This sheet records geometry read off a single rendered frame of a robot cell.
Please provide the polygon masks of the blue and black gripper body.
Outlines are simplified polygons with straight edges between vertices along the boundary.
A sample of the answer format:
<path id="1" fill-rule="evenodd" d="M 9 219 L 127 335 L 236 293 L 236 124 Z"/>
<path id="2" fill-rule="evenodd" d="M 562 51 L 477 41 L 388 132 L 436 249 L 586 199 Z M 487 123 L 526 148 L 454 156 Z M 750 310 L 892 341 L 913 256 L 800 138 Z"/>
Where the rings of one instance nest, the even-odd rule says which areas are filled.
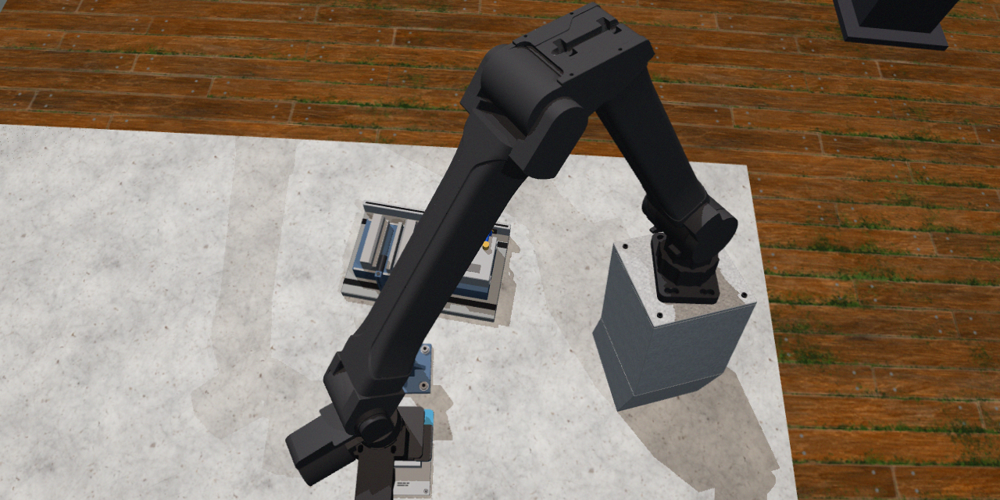
<path id="1" fill-rule="evenodd" d="M 398 406 L 397 409 L 401 414 L 402 427 L 405 426 L 409 431 L 409 455 L 407 461 L 430 461 L 432 456 L 433 426 L 430 424 L 424 424 L 425 411 L 423 407 Z M 400 433 L 402 433 L 402 427 Z M 398 438 L 400 433 L 398 434 Z M 395 441 L 397 441 L 398 438 L 396 438 Z M 393 445 L 395 441 L 384 448 L 388 448 Z"/>

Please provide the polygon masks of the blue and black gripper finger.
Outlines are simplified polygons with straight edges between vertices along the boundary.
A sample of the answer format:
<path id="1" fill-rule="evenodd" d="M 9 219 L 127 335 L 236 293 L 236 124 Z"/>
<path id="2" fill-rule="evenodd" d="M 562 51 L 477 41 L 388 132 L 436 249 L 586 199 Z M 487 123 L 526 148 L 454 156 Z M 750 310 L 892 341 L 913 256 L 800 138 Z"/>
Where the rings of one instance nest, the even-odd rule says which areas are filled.
<path id="1" fill-rule="evenodd" d="M 430 424 L 434 427 L 434 412 L 431 409 L 424 409 L 424 410 L 425 410 L 424 424 Z M 416 462 L 426 462 L 426 461 L 416 461 Z"/>

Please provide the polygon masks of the grey flat bar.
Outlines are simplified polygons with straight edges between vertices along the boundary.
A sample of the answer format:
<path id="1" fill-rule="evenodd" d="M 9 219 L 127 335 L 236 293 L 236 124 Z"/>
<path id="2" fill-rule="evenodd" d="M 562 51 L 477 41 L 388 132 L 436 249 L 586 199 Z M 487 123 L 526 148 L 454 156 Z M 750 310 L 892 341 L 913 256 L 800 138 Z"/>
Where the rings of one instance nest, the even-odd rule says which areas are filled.
<path id="1" fill-rule="evenodd" d="M 398 251 L 398 245 L 399 245 L 399 242 L 400 242 L 400 239 L 401 239 L 401 236 L 402 236 L 402 230 L 403 230 L 403 223 L 402 222 L 398 222 L 397 230 L 396 230 L 396 233 L 395 233 L 395 239 L 393 241 L 393 244 L 392 244 L 392 247 L 391 247 L 391 253 L 390 253 L 389 259 L 388 259 L 388 264 L 386 266 L 387 273 L 391 273 L 391 271 L 392 271 L 392 268 L 393 268 L 393 265 L 394 265 L 394 262 L 395 262 L 395 256 L 396 256 L 396 253 Z"/>

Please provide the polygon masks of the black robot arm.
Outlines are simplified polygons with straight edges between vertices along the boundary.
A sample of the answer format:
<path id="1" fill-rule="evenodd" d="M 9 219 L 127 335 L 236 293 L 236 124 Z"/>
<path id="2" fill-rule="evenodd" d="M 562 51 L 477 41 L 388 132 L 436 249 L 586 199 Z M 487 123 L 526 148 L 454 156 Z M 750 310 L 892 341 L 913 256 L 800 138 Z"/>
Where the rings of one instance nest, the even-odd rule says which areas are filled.
<path id="1" fill-rule="evenodd" d="M 695 176 L 650 79 L 654 55 L 595 2 L 485 55 L 460 101 L 470 116 L 448 171 L 323 376 L 333 403 L 285 439 L 306 484 L 359 459 L 355 500 L 393 500 L 395 461 L 409 455 L 397 407 L 425 337 L 517 189 L 556 177 L 593 112 L 647 191 L 657 298 L 717 303 L 718 253 L 738 220 Z"/>

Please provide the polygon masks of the narrow grey metal bar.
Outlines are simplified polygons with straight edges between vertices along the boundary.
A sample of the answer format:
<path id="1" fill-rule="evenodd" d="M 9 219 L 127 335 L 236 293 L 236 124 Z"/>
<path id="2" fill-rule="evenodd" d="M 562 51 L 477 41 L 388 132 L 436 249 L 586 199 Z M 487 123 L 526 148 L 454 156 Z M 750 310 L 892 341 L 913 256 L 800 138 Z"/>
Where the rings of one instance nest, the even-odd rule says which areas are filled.
<path id="1" fill-rule="evenodd" d="M 385 241 L 386 241 L 387 236 L 388 236 L 388 230 L 389 230 L 389 228 L 390 228 L 390 222 L 388 220 L 385 220 L 384 221 L 384 227 L 382 229 L 382 232 L 381 232 L 381 235 L 380 235 L 380 240 L 379 240 L 379 243 L 378 243 L 378 246 L 377 246 L 377 251 L 376 251 L 376 254 L 375 254 L 374 260 L 373 260 L 373 265 L 372 265 L 373 271 L 377 271 L 377 266 L 378 266 L 378 263 L 379 263 L 379 260 L 380 260 L 380 255 L 382 255 L 382 253 L 383 253 L 384 244 L 385 244 Z"/>

